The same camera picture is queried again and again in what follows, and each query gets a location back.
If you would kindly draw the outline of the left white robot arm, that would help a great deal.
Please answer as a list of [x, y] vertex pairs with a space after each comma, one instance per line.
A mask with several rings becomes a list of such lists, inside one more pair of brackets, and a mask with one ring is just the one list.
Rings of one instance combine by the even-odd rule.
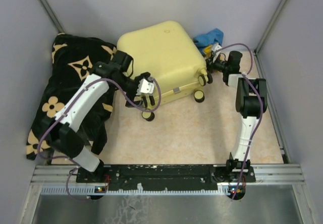
[[94, 182], [104, 178], [105, 170], [100, 159], [86, 148], [85, 141], [78, 135], [86, 115], [110, 88], [119, 89], [132, 106], [136, 106], [133, 101], [136, 96], [152, 95], [155, 90], [150, 73], [135, 79], [125, 75], [132, 60], [127, 53], [118, 51], [108, 63], [97, 62], [68, 103], [52, 119], [43, 120], [47, 130], [41, 140], [46, 140], [51, 148], [85, 169]]

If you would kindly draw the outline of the yellow patterned cloth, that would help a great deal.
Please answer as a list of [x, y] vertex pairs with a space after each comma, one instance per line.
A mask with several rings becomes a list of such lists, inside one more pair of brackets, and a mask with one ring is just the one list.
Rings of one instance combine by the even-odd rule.
[[214, 51], [213, 51], [213, 45], [210, 44], [209, 46], [205, 47], [203, 49], [203, 53], [204, 53], [204, 58], [207, 59], [209, 57], [214, 57]]

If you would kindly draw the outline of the blue crumpled cloth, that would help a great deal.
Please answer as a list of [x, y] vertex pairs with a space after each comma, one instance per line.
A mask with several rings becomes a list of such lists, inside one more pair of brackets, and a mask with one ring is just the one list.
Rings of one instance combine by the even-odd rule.
[[211, 44], [218, 43], [222, 45], [224, 33], [218, 28], [215, 28], [208, 33], [199, 34], [193, 38], [193, 42], [198, 50], [204, 54], [203, 49]]

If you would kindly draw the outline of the black floral fleece blanket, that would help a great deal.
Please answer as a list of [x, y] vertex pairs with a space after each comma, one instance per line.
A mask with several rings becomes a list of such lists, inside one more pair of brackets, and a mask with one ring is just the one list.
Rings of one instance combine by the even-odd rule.
[[[97, 62], [109, 62], [116, 45], [95, 37], [60, 33], [52, 44], [52, 75], [43, 92], [26, 142], [26, 158], [35, 160], [37, 146], [44, 133], [41, 121], [52, 118], [77, 92]], [[94, 105], [81, 124], [81, 135], [92, 143], [91, 151], [99, 155], [107, 143], [105, 122], [113, 111], [115, 92], [110, 89]]]

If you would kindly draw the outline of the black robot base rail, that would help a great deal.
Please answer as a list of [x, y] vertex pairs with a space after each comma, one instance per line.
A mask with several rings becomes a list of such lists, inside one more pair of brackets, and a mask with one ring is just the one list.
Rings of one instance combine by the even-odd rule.
[[248, 166], [229, 170], [226, 166], [210, 164], [176, 165], [124, 165], [113, 164], [100, 167], [93, 173], [78, 170], [77, 183], [103, 183], [97, 192], [135, 191], [141, 188], [153, 192], [201, 192], [216, 191], [218, 184], [242, 184], [242, 190], [229, 189], [229, 196], [241, 199], [245, 184], [256, 181], [254, 169]]

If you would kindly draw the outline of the yellow suitcase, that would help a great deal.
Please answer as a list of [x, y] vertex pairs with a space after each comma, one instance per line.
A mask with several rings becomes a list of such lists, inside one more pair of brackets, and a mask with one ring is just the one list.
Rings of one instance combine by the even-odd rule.
[[143, 106], [154, 109], [190, 94], [202, 103], [202, 88], [212, 83], [206, 62], [193, 40], [176, 21], [165, 21], [144, 29], [122, 35], [117, 49], [133, 58], [134, 66], [127, 73], [136, 77], [150, 72], [157, 80], [160, 90], [153, 96], [143, 96]]

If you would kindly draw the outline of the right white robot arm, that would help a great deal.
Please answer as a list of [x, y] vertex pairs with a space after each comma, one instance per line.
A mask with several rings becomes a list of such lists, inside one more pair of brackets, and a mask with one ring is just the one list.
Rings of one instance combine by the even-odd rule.
[[240, 129], [236, 143], [226, 163], [225, 174], [230, 181], [238, 181], [250, 172], [250, 147], [256, 130], [267, 109], [266, 79], [248, 77], [240, 72], [242, 53], [231, 51], [227, 60], [212, 52], [206, 60], [207, 68], [223, 74], [223, 82], [236, 89], [235, 109], [240, 115]]

